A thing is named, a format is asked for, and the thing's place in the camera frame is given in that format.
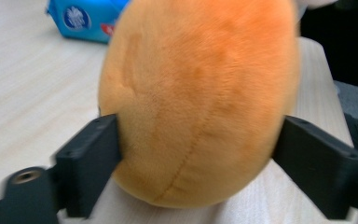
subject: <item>light wood surface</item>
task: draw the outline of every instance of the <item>light wood surface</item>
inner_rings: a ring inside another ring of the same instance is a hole
[[[44,14],[47,1],[0,0],[0,184],[50,156],[97,117],[106,45],[64,39]],[[300,38],[302,81],[295,116],[351,145],[323,48]],[[271,162],[240,193],[200,209],[157,208],[106,186],[91,220],[62,223],[358,223],[328,221]]]

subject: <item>blue package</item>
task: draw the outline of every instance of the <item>blue package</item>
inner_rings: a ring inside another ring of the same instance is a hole
[[[130,0],[50,0],[48,14],[65,37],[107,43]]]

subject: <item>plush toy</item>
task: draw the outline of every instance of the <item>plush toy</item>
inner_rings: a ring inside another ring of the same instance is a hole
[[[99,89],[117,114],[129,194],[175,208],[219,203],[265,167],[299,80],[292,0],[132,0]]]

